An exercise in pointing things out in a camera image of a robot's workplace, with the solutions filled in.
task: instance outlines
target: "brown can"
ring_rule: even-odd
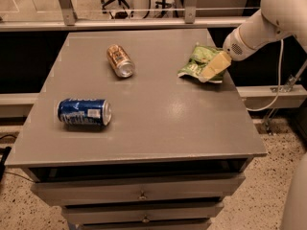
[[[118,77],[127,78],[133,74],[135,69],[134,63],[123,47],[117,44],[109,46],[106,51],[106,56]]]

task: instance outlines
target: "chip bag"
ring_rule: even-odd
[[[223,49],[196,45],[189,62],[178,71],[178,76],[192,76],[201,82],[221,83],[224,70],[231,64],[231,57]]]

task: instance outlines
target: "drawer handle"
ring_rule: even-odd
[[[141,192],[140,197],[138,198],[139,200],[147,200],[147,196],[145,195],[145,192]]]
[[[143,222],[143,223],[149,223],[150,220],[147,218],[147,216],[145,216],[145,217],[142,219],[142,222]]]

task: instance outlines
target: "black cable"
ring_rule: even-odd
[[[147,16],[148,16],[148,15],[150,14],[150,12],[151,12],[152,0],[148,0],[148,3],[149,3],[149,7],[148,7],[147,13],[146,13],[145,16],[143,17],[143,19],[146,19]]]
[[[4,166],[4,163],[6,162],[12,148],[11,147],[6,147],[4,149],[0,149],[0,153],[2,154],[2,157],[0,159],[0,182],[2,180],[2,176],[4,174],[4,171],[6,167]]]
[[[0,137],[0,140],[4,139],[4,138],[6,138],[6,137],[12,137],[12,138],[14,138],[14,139],[17,139],[17,137],[14,136],[14,135],[12,135],[12,134],[6,134],[6,135],[4,135],[4,136],[1,136],[1,137]]]
[[[15,176],[19,176],[19,177],[21,177],[21,178],[23,178],[23,179],[25,179],[25,180],[29,180],[29,181],[35,183],[33,180],[31,180],[31,179],[29,179],[29,178],[27,178],[27,177],[25,177],[25,176],[22,176],[22,175],[20,175],[20,174],[18,174],[18,173],[14,173],[14,172],[4,172],[4,173],[8,173],[8,174],[12,174],[12,175],[15,175]]]

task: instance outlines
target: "drawer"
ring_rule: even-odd
[[[216,217],[223,208],[222,202],[206,199],[184,202],[148,204],[128,204],[97,207],[63,208],[62,215],[73,224],[99,224],[119,222],[149,223],[157,220],[210,219]]]
[[[50,206],[231,196],[243,173],[177,175],[36,183],[32,191]]]
[[[210,219],[165,220],[149,223],[117,223],[83,225],[81,230],[205,230],[211,225]]]

